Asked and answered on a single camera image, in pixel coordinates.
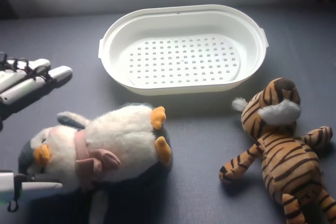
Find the tiger belly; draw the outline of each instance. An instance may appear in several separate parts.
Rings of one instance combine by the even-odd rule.
[[[317,198],[322,189],[319,160],[304,142],[273,137],[265,141],[262,158],[266,189],[278,203],[282,204],[283,194],[293,195],[301,205]]]

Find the robotic hand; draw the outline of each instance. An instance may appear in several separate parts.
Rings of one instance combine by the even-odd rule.
[[[72,77],[69,67],[50,69],[46,59],[28,61],[8,59],[0,52],[0,132],[3,120],[31,105],[54,88],[59,88]],[[52,195],[62,189],[62,184],[52,178],[30,178],[23,174],[14,176],[11,170],[0,170],[0,206],[8,204],[8,211],[18,210],[18,200]]]

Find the white plastic basket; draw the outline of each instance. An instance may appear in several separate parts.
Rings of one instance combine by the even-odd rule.
[[[143,9],[100,40],[108,74],[142,95],[225,91],[251,77],[268,47],[264,30],[222,5]]]

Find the tiger plush toy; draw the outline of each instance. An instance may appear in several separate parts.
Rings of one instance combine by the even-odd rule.
[[[260,157],[266,189],[283,205],[286,224],[306,223],[301,207],[312,201],[317,201],[330,223],[336,224],[336,202],[323,185],[319,159],[313,151],[328,146],[332,130],[323,126],[304,136],[293,136],[300,116],[295,84],[275,79],[248,103],[237,98],[232,105],[242,112],[243,129],[255,143],[221,167],[220,180],[234,182]]]

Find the tiger head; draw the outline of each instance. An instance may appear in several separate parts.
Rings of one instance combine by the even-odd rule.
[[[300,96],[295,84],[286,78],[271,81],[248,103],[237,98],[233,107],[242,111],[244,130],[254,139],[275,129],[293,133],[300,116]]]

